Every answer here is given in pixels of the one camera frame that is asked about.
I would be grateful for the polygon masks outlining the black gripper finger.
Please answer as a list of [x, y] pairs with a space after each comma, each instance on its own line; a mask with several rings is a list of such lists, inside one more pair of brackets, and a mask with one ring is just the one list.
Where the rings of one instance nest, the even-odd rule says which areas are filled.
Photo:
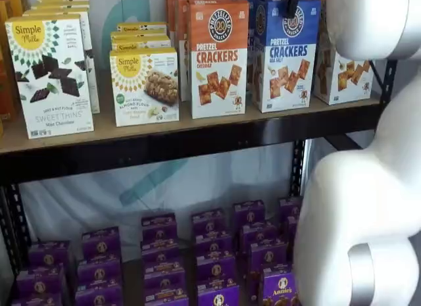
[[299, 0], [286, 0], [284, 18], [293, 18], [295, 16]]

